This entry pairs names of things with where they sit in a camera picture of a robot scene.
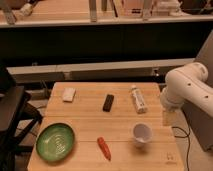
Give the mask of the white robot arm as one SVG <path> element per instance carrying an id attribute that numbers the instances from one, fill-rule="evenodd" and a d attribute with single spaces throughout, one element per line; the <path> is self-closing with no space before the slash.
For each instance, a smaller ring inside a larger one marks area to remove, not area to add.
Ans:
<path id="1" fill-rule="evenodd" d="M 176 111 L 186 100 L 213 117 L 213 107 L 210 106 L 213 103 L 213 88 L 205 83 L 207 78 L 208 69 L 199 62 L 172 69 L 166 74 L 166 86 L 159 96 L 164 126 L 172 124 Z"/>

